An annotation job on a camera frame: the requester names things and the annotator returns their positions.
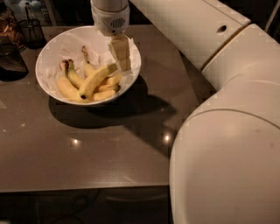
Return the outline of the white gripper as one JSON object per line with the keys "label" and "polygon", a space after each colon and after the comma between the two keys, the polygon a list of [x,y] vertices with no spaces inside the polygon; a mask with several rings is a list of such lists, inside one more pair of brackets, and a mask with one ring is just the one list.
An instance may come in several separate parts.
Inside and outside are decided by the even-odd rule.
{"label": "white gripper", "polygon": [[96,28],[104,36],[112,36],[108,49],[116,64],[123,72],[129,71],[131,69],[129,39],[123,34],[130,23],[129,4],[91,3],[91,11]]}

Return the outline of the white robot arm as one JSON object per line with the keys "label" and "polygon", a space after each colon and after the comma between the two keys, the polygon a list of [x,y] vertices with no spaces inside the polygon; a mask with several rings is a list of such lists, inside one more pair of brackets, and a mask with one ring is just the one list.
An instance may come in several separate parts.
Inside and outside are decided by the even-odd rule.
{"label": "white robot arm", "polygon": [[171,151],[174,224],[280,224],[280,45],[220,0],[130,0],[214,86]]}

